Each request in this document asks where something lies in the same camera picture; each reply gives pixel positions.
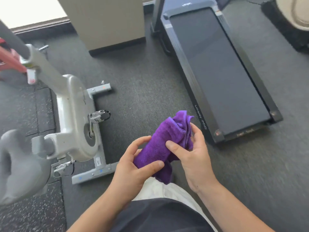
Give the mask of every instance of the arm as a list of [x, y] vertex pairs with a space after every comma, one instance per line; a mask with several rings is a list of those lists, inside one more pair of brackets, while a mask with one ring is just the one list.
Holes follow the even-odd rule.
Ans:
[[141, 144], [148, 142], [151, 136], [140, 137], [133, 141], [119, 160], [113, 180], [105, 193], [98, 198], [71, 226], [68, 232], [107, 232], [117, 215], [133, 200], [144, 182], [164, 167], [160, 160], [137, 169], [133, 164], [134, 157], [141, 149]]
[[166, 147], [180, 160], [190, 188], [198, 194], [224, 232], [273, 232], [216, 179], [202, 132], [191, 124], [193, 151], [172, 141]]

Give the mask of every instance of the towel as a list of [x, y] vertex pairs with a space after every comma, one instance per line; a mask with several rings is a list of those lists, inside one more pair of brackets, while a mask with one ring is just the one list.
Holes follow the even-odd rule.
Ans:
[[193, 116], [187, 115], [187, 111], [179, 111], [175, 117], [168, 117], [163, 121], [149, 143], [134, 159], [135, 166], [142, 168], [156, 160], [162, 160], [165, 164], [164, 167], [155, 173], [153, 177], [166, 185], [170, 183], [172, 180], [171, 162], [179, 159], [167, 149], [165, 143], [171, 140], [185, 149], [192, 149], [190, 125], [192, 118]]

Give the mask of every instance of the person's right hand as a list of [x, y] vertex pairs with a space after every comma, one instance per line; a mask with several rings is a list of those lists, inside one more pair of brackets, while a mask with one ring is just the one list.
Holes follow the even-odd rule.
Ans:
[[191, 137], [193, 141], [191, 152], [172, 141], [167, 141], [166, 147], [180, 159], [191, 190], [199, 193], [203, 187], [216, 184], [218, 181], [211, 167], [211, 159], [202, 131], [192, 123], [191, 128], [194, 133]]

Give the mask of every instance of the fingernail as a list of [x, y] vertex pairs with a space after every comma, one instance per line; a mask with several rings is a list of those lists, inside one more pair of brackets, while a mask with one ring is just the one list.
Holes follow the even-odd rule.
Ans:
[[167, 142], [165, 143], [165, 145], [166, 145], [167, 148], [170, 148], [170, 147], [172, 147], [173, 142], [172, 142], [172, 141], [167, 141]]
[[158, 161], [158, 164], [159, 164], [159, 166], [161, 167], [161, 168], [163, 168], [164, 167], [164, 162], [163, 161]]

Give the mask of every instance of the hand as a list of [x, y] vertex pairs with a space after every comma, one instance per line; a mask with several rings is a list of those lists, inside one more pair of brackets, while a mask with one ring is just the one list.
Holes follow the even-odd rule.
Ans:
[[154, 161], [140, 169], [133, 164], [134, 158], [141, 152], [138, 146], [149, 142], [150, 139], [151, 136], [146, 136], [133, 141], [116, 167], [113, 180], [107, 191], [122, 206], [132, 201], [141, 191], [145, 181], [164, 167], [164, 162], [160, 160]]
[[172, 141], [167, 141], [166, 147], [180, 159], [191, 190], [199, 193], [205, 185], [218, 181], [211, 167], [211, 159], [202, 131], [192, 123], [191, 128], [194, 132], [194, 136], [191, 137], [193, 142], [191, 152]]

